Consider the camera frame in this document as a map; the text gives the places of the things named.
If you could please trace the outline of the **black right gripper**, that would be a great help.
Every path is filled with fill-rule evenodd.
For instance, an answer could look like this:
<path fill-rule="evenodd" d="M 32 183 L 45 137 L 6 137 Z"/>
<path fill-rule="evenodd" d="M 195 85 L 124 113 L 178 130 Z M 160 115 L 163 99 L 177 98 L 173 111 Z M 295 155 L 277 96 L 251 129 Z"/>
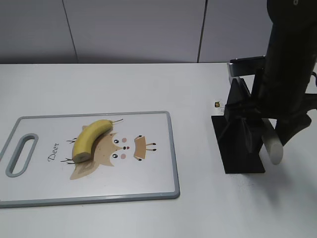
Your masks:
<path fill-rule="evenodd" d="M 316 93 L 307 93 L 311 77 L 316 77 L 313 69 L 304 72 L 294 69 L 268 73 L 260 69 L 255 74 L 251 99 L 226 104 L 226 119 L 270 118 L 277 119 L 276 133 L 282 146 L 311 125 L 307 112 L 317 108 Z"/>

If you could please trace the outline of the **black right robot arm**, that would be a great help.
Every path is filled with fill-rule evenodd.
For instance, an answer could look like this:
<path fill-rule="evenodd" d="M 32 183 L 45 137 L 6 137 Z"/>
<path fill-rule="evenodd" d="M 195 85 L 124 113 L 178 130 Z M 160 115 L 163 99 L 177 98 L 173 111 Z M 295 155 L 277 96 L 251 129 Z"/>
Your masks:
<path fill-rule="evenodd" d="M 306 92 L 317 60 L 317 3 L 314 0 L 269 0 L 272 30 L 265 56 L 228 63 L 231 92 L 246 92 L 225 106 L 228 121 L 244 123 L 245 141 L 252 146 L 265 131 L 263 119 L 277 121 L 282 144 L 311 124 L 308 111 L 317 107 L 316 94 Z M 251 91 L 242 76 L 254 75 Z"/>

